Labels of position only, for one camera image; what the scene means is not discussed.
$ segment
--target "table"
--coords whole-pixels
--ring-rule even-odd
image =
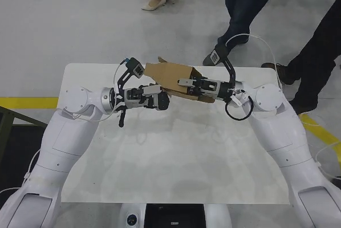
[[[116,67],[67,65],[58,107],[73,86],[112,87]],[[208,78],[229,80],[223,67],[195,68]],[[124,70],[121,66],[117,79]],[[237,80],[252,87],[277,85],[272,69],[235,70]],[[125,88],[151,82],[133,77]],[[286,181],[249,122],[230,119],[224,106],[172,96],[166,111],[128,110],[124,128],[118,127],[118,115],[101,122],[64,184],[62,202],[289,203]],[[244,115],[241,109],[229,110]]]

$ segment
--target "yellow floor line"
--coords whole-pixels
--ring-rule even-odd
[[[341,169],[341,141],[332,135],[330,132],[325,130],[323,127],[319,126],[312,126],[318,125],[312,118],[310,118],[307,114],[300,115],[301,122],[305,129],[310,131],[313,135],[317,138],[321,139],[325,144],[330,145],[333,143],[338,143],[335,146],[332,146],[332,149],[335,151],[336,156],[338,158],[339,166]]]
[[[0,106],[10,109],[49,109],[57,104],[58,97],[0,97]]]

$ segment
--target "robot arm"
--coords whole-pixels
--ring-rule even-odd
[[[116,94],[113,88],[91,92],[76,87],[66,91],[65,109],[57,110],[51,118],[33,171],[0,211],[0,228],[54,226],[64,182],[71,168],[89,147],[103,115],[124,113],[137,107],[168,108],[169,98],[159,85],[123,89],[125,76],[127,80],[129,75],[139,78],[144,72],[134,58],[127,59],[126,66],[128,70],[120,78],[118,84],[121,83],[121,87]],[[88,120],[75,118],[72,114],[87,116]]]
[[[215,62],[231,66],[220,51],[215,50],[213,55]],[[273,84],[251,88],[244,82],[232,81],[235,74],[230,72],[235,71],[228,72],[229,82],[190,78],[180,79],[178,84],[186,86],[190,95],[224,101],[225,111],[232,119],[249,120],[259,143],[281,169],[290,203],[303,227],[341,227],[341,190],[323,176],[312,159],[305,129],[282,91]],[[242,107],[246,117],[231,116],[229,105]],[[275,115],[259,119],[255,112]]]

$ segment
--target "black pants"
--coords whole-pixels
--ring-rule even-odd
[[[225,44],[231,37],[240,33],[249,33],[249,26],[255,16],[262,10],[268,0],[225,0],[230,15],[229,28],[226,33],[217,39],[217,43]],[[236,43],[248,39],[247,36],[235,37],[228,43],[231,50]]]
[[[300,54],[287,66],[288,76],[301,84],[294,100],[300,105],[316,105],[326,85],[334,60],[341,55],[341,0],[336,0]]]

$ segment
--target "cardboard box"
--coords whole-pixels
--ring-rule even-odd
[[[144,75],[152,78],[161,85],[169,95],[179,96],[189,100],[198,100],[206,103],[214,103],[215,100],[207,96],[192,96],[187,94],[187,87],[178,85],[179,79],[190,79],[191,76],[200,78],[202,75],[193,67],[168,63],[158,57],[160,63],[147,63]]]

